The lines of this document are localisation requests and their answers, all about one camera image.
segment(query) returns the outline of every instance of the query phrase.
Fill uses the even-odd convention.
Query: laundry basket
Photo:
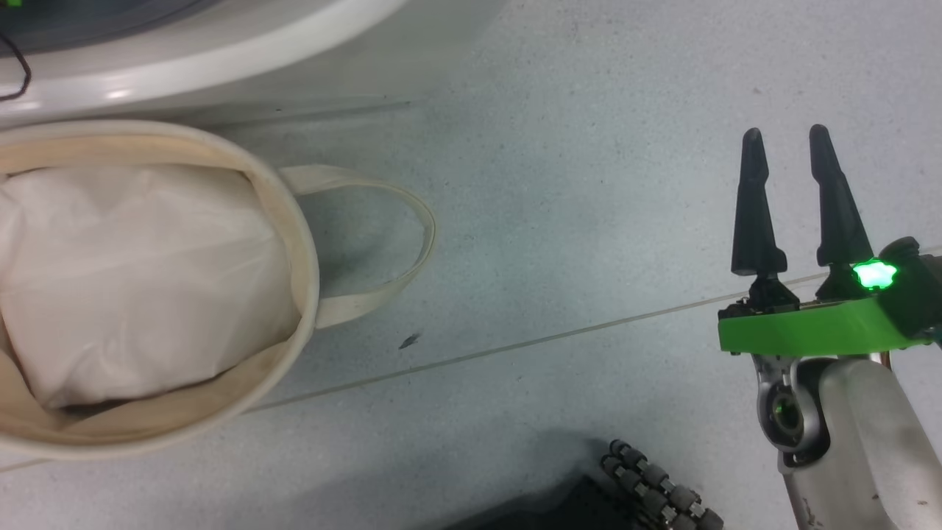
[[[393,298],[418,274],[434,244],[431,211],[406,190],[329,166],[276,172],[240,147],[193,128],[88,121],[0,132],[0,174],[49,167],[164,163],[237,170],[252,182],[262,209],[284,240],[291,295],[300,313],[298,328],[286,341],[214,379],[83,418],[42,408],[12,352],[0,355],[0,449],[90,459],[145,453],[196,436],[242,412],[274,387],[316,329],[360,317]],[[314,240],[295,197],[348,186],[389,190],[403,200],[425,228],[422,249],[413,267],[396,280],[366,292],[319,299]]]

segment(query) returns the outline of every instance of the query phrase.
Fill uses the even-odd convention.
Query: basket handle
[[[315,328],[322,329],[351,321],[385,305],[405,289],[409,282],[413,281],[429,260],[431,249],[435,245],[435,216],[431,213],[429,205],[410,191],[334,166],[295,166],[282,168],[279,173],[282,175],[288,189],[296,197],[347,187],[379,188],[391,191],[415,212],[415,217],[418,218],[425,229],[422,250],[419,252],[418,259],[406,273],[372,290],[342,294],[320,300],[317,303]]]

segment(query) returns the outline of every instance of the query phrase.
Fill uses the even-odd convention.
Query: black cable
[[[0,41],[3,41],[3,43],[7,45],[9,50],[13,52],[13,55],[16,56],[16,60],[20,61],[20,66],[23,67],[23,84],[20,85],[20,89],[13,93],[0,95],[0,101],[9,101],[26,93],[26,89],[29,88],[29,82],[33,80],[33,70],[29,68],[29,63],[27,63],[26,58],[23,57],[23,52],[20,51],[20,48],[16,47],[13,41],[3,33],[0,33]]]

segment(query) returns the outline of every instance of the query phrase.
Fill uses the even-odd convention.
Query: floor
[[[752,364],[716,336],[749,283],[728,272],[741,136],[763,130],[803,298],[821,272],[812,124],[873,246],[935,248],[941,25],[934,0],[514,0],[427,100],[218,129],[273,165],[420,194],[432,263],[212,434],[112,462],[0,455],[0,528],[442,528],[591,469],[615,437],[728,528],[794,528]],[[328,293],[395,276],[420,243],[381,193],[302,206]],[[895,362],[942,447],[940,357]]]

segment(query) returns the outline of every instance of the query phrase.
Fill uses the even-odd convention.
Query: green light
[[[875,257],[870,261],[855,265],[853,271],[860,278],[860,285],[867,289],[886,289],[893,283],[893,274],[896,273],[896,267],[887,265]]]

